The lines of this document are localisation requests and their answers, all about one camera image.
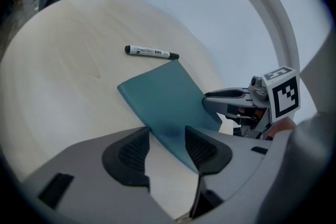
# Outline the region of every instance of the table surface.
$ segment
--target table surface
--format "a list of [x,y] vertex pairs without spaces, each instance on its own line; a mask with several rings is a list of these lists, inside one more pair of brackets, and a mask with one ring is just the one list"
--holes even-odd
[[[167,63],[127,56],[126,45],[180,55],[205,93],[223,88],[202,44],[166,13],[139,0],[62,0],[35,15],[0,65],[0,143],[19,180],[66,147],[143,126],[117,85]],[[232,132],[224,121],[221,131]],[[197,175],[152,135],[151,195],[171,217],[186,213]]]

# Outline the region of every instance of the wooden table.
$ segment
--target wooden table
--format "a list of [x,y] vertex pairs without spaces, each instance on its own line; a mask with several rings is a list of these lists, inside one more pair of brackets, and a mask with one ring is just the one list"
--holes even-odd
[[[143,126],[117,85],[169,60],[127,56],[125,45],[178,53],[203,92],[223,88],[202,44],[164,12],[139,0],[59,1],[23,26],[0,65],[0,142],[19,180],[72,144]],[[153,136],[150,147],[151,195],[178,217],[197,175]]]

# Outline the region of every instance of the teal cloth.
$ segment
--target teal cloth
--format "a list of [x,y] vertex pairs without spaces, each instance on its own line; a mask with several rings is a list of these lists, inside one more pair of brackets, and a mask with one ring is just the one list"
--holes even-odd
[[203,108],[205,95],[178,60],[129,79],[118,90],[152,134],[178,160],[197,173],[184,141],[185,126],[218,131],[220,118]]

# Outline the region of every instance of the marker label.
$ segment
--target marker label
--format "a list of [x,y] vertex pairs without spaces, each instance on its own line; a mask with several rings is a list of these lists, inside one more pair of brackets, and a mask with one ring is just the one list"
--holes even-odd
[[169,58],[170,52],[158,49],[130,45],[130,54]]

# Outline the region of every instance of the black marker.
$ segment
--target black marker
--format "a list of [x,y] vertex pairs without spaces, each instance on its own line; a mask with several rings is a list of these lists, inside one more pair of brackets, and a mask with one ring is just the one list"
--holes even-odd
[[140,47],[140,46],[133,46],[133,45],[125,46],[125,52],[126,52],[127,55],[129,55],[129,54],[147,55],[147,56],[168,58],[168,59],[171,59],[171,60],[177,60],[180,57],[180,55],[174,54],[172,52],[168,52],[168,51],[164,51],[164,50],[151,49],[151,48],[145,48],[145,47]]

